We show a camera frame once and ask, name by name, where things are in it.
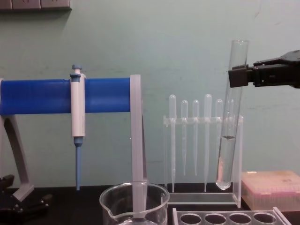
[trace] gray stand leg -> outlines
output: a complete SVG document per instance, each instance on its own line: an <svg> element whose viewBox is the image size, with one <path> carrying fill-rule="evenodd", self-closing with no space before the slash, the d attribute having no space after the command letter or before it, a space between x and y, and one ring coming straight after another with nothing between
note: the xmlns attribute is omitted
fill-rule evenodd
<svg viewBox="0 0 300 225"><path fill-rule="evenodd" d="M132 181L147 181L141 76L130 76ZM145 210L147 186L133 184L133 212Z"/></svg>
<svg viewBox="0 0 300 225"><path fill-rule="evenodd" d="M19 189L13 194L13 196L19 201L23 201L33 191L34 187L29 181L28 169L17 120L16 117L12 115L1 117L1 122L7 133L21 181ZM4 133L3 127L1 126L0 128L0 143L2 143Z"/></svg>

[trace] rack hole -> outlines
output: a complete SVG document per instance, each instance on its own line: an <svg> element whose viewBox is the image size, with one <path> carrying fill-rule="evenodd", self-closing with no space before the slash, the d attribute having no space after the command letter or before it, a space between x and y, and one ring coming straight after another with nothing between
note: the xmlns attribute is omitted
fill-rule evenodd
<svg viewBox="0 0 300 225"><path fill-rule="evenodd" d="M180 220L185 224L200 224L201 217L197 214L184 214L180 217Z"/></svg>
<svg viewBox="0 0 300 225"><path fill-rule="evenodd" d="M265 224L275 224L276 222L276 218L269 213L256 213L254 214L254 219L256 219L257 221L261 222L261 223L265 223Z"/></svg>
<svg viewBox="0 0 300 225"><path fill-rule="evenodd" d="M224 225L226 222L226 218L218 213L207 214L205 220L209 225Z"/></svg>
<svg viewBox="0 0 300 225"><path fill-rule="evenodd" d="M231 214L229 216L229 219L237 225L240 225L240 224L248 225L251 222L251 217L244 213Z"/></svg>

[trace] micropipette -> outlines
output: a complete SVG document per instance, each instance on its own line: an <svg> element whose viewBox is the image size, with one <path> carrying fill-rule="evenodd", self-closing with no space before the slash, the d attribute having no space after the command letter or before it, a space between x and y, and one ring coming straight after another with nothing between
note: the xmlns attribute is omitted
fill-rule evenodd
<svg viewBox="0 0 300 225"><path fill-rule="evenodd" d="M181 102L181 118L182 118L182 164L183 175L186 175L186 160L187 160L187 118L188 118L188 101Z"/></svg>
<svg viewBox="0 0 300 225"><path fill-rule="evenodd" d="M199 118L199 101L193 101L193 118L194 118L194 166L195 176L197 176L197 157L198 157L198 118Z"/></svg>
<svg viewBox="0 0 300 225"><path fill-rule="evenodd" d="M204 98L204 118L205 118L205 161L204 161L204 192L208 179L208 168L210 162L210 118L211 118L211 95L207 94Z"/></svg>
<svg viewBox="0 0 300 225"><path fill-rule="evenodd" d="M85 136L85 75L81 73L82 67L73 65L74 72L71 77L71 118L72 136L76 148L76 190L80 190L81 180L81 146Z"/></svg>
<svg viewBox="0 0 300 225"><path fill-rule="evenodd" d="M170 95L169 97L169 117L171 124L171 176L172 176L172 192L174 192L175 175L176 175L176 139L175 139L175 126L176 126L176 96Z"/></svg>
<svg viewBox="0 0 300 225"><path fill-rule="evenodd" d="M223 101L221 99L218 99L216 101L216 107L215 107L215 116L217 118L217 159L219 157L219 148L220 148L220 139L221 139L221 128L222 128L222 116L223 116Z"/></svg>

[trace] beaker rim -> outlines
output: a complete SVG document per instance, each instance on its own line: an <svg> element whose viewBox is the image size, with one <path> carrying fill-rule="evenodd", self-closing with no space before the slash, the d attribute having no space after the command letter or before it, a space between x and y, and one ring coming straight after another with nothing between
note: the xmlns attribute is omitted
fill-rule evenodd
<svg viewBox="0 0 300 225"><path fill-rule="evenodd" d="M118 214L118 215L113 215L112 211L101 201L101 199L103 198L104 195L106 195L107 193L109 193L110 191L112 191L114 189L118 189L118 188L121 188L121 187L124 187L124 186L132 186L133 184L143 184L143 185L147 184L147 186L152 186L152 187L159 188L165 194L166 199L159 206L154 207L154 208L149 209L149 210L140 211L140 212L125 212L125 213L121 213L121 214ZM110 188L106 189L104 192L101 193L101 195L99 197L99 202L100 202L101 206L108 212L109 216L111 218L113 218L113 219L117 219L117 218L120 218L120 217L123 217L123 216L133 216L133 215L136 215L136 214L144 214L144 215L146 215L146 214L148 214L150 212L156 211L156 210L164 207L168 203L169 200L170 200L170 194L169 194L169 192L164 187L162 187L162 186L160 186L158 184L149 183L147 181L124 182L124 183L121 183L121 184L118 184L118 185L115 185L113 187L110 187Z"/></svg>

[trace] pipette tip box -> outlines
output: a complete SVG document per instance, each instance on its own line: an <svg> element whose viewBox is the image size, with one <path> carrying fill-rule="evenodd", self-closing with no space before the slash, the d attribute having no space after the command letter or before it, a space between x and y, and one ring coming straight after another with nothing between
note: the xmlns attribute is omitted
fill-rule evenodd
<svg viewBox="0 0 300 225"><path fill-rule="evenodd" d="M242 198L251 210L300 210L300 177L292 171L243 172Z"/></svg>

